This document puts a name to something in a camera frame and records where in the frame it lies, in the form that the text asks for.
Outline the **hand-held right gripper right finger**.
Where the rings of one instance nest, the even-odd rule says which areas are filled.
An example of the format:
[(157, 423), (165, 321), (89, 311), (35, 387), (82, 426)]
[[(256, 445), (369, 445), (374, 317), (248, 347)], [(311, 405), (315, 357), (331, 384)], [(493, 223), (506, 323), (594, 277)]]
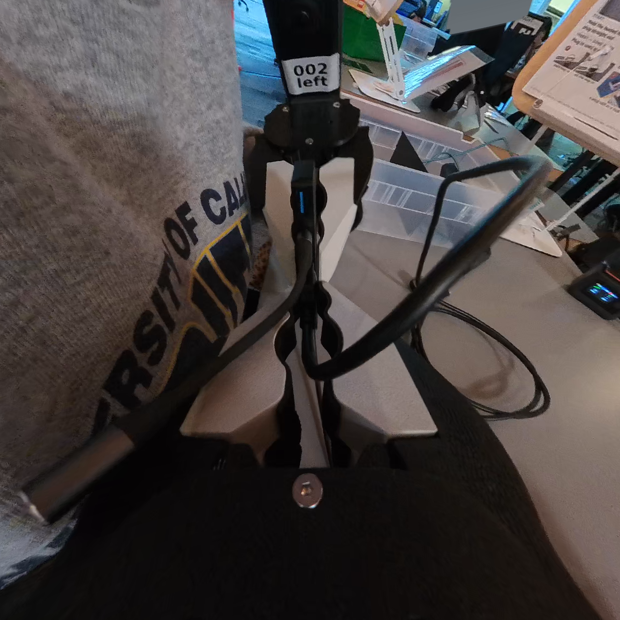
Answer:
[[(321, 362), (352, 346), (377, 321), (330, 284), (321, 285)], [(389, 345), (371, 360), (323, 383), (321, 418), (330, 463), (348, 467), (372, 444), (432, 437), (430, 412), (401, 352)]]

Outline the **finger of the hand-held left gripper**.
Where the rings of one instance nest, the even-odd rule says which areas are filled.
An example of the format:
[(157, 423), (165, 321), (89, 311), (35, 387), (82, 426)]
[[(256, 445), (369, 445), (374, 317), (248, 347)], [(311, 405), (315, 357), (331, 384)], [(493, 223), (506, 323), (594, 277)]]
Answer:
[(335, 158), (319, 169), (319, 180), (327, 193), (321, 213), (323, 236), (319, 243), (319, 280), (329, 282), (342, 256), (357, 214), (354, 201), (353, 158)]
[(292, 174), (293, 166), (285, 161), (267, 164), (263, 215), (272, 240), (272, 248), (263, 286), (264, 292), (289, 290), (296, 278), (295, 243), (291, 236)]

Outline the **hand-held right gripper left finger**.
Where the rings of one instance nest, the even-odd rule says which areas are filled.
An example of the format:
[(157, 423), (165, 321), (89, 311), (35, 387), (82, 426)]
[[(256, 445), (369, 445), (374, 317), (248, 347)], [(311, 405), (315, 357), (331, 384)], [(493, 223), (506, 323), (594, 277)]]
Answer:
[(260, 462), (298, 462), (298, 413), (287, 363), (296, 347), (291, 311), (219, 372), (183, 421), (184, 437), (248, 445)]

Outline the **green plastic bin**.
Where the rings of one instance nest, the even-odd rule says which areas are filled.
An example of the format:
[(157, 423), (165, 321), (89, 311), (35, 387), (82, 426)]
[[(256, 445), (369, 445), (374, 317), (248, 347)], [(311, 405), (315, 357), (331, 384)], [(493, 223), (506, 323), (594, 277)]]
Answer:
[(343, 1), (343, 54), (368, 61), (383, 60), (377, 23), (364, 12), (364, 1)]

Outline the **clear plastic bin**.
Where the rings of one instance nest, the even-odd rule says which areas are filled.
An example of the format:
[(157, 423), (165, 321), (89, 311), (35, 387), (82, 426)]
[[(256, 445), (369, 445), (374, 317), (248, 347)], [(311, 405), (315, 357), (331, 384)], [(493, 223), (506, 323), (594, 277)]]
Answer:
[[(357, 230), (423, 243), (441, 182), (438, 175), (376, 159)], [(518, 183), (513, 172), (500, 172), (451, 184), (432, 245), (449, 249), (459, 243)]]
[(368, 128), (375, 159), (390, 161), (400, 138), (406, 135), (430, 174), (438, 175), (445, 163), (466, 170), (499, 160), (488, 145), (461, 131), (362, 95), (345, 92), (344, 97), (360, 109), (360, 123)]

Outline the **white folding stand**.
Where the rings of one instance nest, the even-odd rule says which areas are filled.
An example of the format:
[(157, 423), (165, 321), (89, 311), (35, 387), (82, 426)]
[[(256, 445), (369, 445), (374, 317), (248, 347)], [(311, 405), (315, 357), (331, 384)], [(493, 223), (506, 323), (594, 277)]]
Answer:
[(410, 113), (419, 114), (421, 110), (405, 93), (405, 81), (400, 64), (399, 47), (394, 31), (393, 15), (396, 13), (398, 1), (345, 1), (346, 5), (364, 13), (376, 23), (379, 41), (383, 51), (387, 78), (376, 78), (358, 69), (348, 70), (354, 86), (366, 98), (372, 98), (382, 104), (391, 105)]

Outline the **clear acrylic panel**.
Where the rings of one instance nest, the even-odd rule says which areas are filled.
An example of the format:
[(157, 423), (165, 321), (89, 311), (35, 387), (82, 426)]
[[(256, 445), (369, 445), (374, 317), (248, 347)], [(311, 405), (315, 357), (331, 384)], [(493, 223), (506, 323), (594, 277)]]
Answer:
[(462, 45), (417, 63), (404, 73), (403, 102), (457, 81), (488, 65), (492, 56), (474, 45)]

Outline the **grey printed sweatshirt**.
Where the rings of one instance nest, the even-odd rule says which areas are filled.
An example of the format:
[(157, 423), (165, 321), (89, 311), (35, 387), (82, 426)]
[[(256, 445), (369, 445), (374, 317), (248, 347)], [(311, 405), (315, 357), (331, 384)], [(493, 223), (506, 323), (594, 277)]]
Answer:
[(252, 228), (234, 1), (1, 1), (1, 589), (19, 491), (217, 357)]

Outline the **black device with display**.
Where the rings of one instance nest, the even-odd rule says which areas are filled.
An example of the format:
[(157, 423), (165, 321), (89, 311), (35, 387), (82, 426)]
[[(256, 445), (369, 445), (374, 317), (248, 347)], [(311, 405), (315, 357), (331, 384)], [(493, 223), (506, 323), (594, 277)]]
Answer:
[(567, 292), (606, 321), (619, 319), (619, 269), (603, 261), (576, 278)]

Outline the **wooden framed sign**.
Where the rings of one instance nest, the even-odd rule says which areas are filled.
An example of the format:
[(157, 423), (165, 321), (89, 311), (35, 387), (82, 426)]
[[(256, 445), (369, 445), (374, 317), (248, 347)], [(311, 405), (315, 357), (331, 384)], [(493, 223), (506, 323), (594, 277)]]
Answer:
[(580, 1), (519, 73), (516, 108), (619, 166), (619, 1)]

